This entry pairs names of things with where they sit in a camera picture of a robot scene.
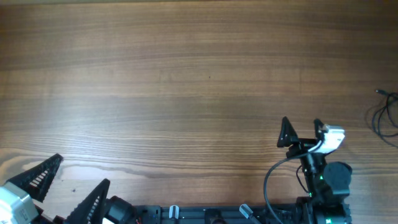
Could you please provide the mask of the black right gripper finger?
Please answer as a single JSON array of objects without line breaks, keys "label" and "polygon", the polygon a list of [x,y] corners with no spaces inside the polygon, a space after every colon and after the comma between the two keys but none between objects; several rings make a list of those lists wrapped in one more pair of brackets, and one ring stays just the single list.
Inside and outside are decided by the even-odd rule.
[{"label": "black right gripper finger", "polygon": [[289,147],[298,143],[299,137],[297,136],[295,129],[290,123],[288,117],[284,116],[282,118],[281,130],[277,140],[277,147]]},{"label": "black right gripper finger", "polygon": [[320,119],[314,119],[313,120],[314,127],[315,127],[315,137],[317,139],[323,139],[324,138],[324,124]]}]

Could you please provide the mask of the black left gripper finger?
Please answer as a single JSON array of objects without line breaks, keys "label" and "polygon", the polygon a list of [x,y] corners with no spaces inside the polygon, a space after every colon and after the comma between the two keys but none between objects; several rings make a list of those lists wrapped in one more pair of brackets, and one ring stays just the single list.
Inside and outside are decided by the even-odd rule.
[{"label": "black left gripper finger", "polygon": [[103,179],[67,216],[64,223],[102,224],[110,181]]},{"label": "black left gripper finger", "polygon": [[7,180],[36,201],[43,202],[57,174],[63,157],[54,154],[39,165]]}]

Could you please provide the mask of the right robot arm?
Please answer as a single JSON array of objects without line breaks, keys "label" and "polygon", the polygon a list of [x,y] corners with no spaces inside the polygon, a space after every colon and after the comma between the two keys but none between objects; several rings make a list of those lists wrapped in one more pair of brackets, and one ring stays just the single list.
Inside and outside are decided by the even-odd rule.
[{"label": "right robot arm", "polygon": [[307,197],[296,200],[298,223],[350,224],[349,205],[352,168],[344,162],[326,161],[345,138],[341,126],[332,126],[314,120],[315,137],[300,138],[285,116],[282,118],[277,147],[289,148],[288,159],[298,159],[307,185]]}]

